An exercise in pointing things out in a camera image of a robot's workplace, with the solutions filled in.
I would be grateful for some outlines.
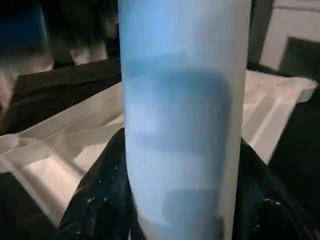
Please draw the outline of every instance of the blue cylinder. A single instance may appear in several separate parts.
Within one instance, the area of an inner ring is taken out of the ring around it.
[[[229,240],[250,0],[119,0],[129,181],[148,240]]]

